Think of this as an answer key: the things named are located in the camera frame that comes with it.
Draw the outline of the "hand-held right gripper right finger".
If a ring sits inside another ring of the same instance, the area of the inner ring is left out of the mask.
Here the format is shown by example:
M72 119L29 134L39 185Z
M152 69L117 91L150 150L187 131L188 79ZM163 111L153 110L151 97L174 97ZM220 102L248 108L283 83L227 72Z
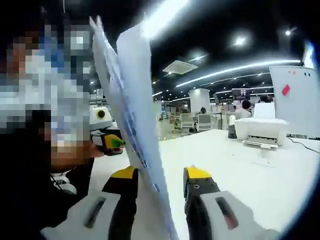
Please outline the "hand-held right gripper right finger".
M277 240L279 232L260 226L254 213L212 176L195 166L183 170L184 212L191 240Z

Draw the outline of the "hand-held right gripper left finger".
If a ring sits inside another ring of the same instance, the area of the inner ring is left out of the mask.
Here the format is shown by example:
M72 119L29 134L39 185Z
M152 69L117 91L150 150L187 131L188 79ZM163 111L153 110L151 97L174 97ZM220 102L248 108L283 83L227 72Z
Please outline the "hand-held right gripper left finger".
M46 240L129 240L137 212L139 171L114 172L102 191L92 191L68 210L65 221L46 227Z

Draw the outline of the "person's left hand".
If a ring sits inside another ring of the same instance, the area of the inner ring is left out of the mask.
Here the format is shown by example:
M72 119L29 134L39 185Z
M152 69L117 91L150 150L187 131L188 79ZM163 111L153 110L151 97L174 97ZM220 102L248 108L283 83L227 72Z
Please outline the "person's left hand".
M94 143L90 143L88 152L90 158L100 158L105 155L104 152L99 149L99 146Z

